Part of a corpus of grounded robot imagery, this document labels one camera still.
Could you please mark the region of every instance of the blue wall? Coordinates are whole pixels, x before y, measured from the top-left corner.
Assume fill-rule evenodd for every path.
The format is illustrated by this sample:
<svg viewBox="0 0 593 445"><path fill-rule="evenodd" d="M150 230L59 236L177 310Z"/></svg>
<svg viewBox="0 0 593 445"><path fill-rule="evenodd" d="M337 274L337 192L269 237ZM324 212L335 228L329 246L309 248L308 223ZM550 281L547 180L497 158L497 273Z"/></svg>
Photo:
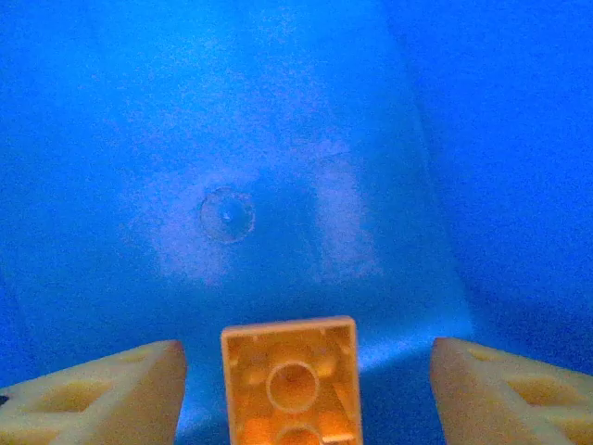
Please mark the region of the blue wall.
<svg viewBox="0 0 593 445"><path fill-rule="evenodd" d="M416 81L476 325L491 342L590 372L592 4L385 10Z"/></svg>

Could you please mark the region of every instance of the hole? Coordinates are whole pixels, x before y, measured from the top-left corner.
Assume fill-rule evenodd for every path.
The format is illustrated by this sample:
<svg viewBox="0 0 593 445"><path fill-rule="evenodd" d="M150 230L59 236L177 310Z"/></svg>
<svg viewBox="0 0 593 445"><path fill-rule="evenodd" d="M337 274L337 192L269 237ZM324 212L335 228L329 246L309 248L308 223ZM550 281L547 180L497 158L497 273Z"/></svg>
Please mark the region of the hole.
<svg viewBox="0 0 593 445"><path fill-rule="evenodd" d="M530 405L565 406L585 401L576 389L548 375L515 378L507 383Z"/></svg>
<svg viewBox="0 0 593 445"><path fill-rule="evenodd" d="M472 354L472 357L474 357L476 360L479 360L480 362L495 362L502 360L498 354L487 350L476 350L474 348L469 348L467 351Z"/></svg>
<svg viewBox="0 0 593 445"><path fill-rule="evenodd" d="M76 381L55 388L30 409L32 413L81 413L111 389L106 382Z"/></svg>
<svg viewBox="0 0 593 445"><path fill-rule="evenodd" d="M285 431L276 441L276 445L320 445L319 437L311 430L300 427Z"/></svg>
<svg viewBox="0 0 593 445"><path fill-rule="evenodd" d="M290 362L271 371L267 390L270 402L276 408L287 413L301 413L317 398L319 380L306 363Z"/></svg>
<svg viewBox="0 0 593 445"><path fill-rule="evenodd" d="M0 445L48 445L58 431L0 431Z"/></svg>
<svg viewBox="0 0 593 445"><path fill-rule="evenodd" d="M575 445L593 443L593 421L573 420L556 424L556 426Z"/></svg>

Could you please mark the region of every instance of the orange lego brick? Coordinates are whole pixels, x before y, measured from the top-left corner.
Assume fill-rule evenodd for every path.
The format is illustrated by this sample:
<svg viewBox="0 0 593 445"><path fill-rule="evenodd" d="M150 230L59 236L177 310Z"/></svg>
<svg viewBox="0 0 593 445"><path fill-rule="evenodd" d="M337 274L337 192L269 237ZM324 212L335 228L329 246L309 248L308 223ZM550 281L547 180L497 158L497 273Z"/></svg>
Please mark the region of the orange lego brick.
<svg viewBox="0 0 593 445"><path fill-rule="evenodd" d="M354 320L228 327L221 347L232 445L362 445Z"/></svg>

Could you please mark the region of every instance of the blue surface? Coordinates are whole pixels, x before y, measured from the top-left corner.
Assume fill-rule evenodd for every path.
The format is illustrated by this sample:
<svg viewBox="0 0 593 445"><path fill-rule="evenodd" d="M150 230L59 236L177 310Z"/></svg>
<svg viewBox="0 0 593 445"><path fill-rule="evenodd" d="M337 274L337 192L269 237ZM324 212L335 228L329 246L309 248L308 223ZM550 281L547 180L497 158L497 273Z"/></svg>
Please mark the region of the blue surface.
<svg viewBox="0 0 593 445"><path fill-rule="evenodd" d="M589 5L0 8L0 386L176 337L225 443L221 329L348 314L365 441L424 444L435 336L593 374Z"/></svg>

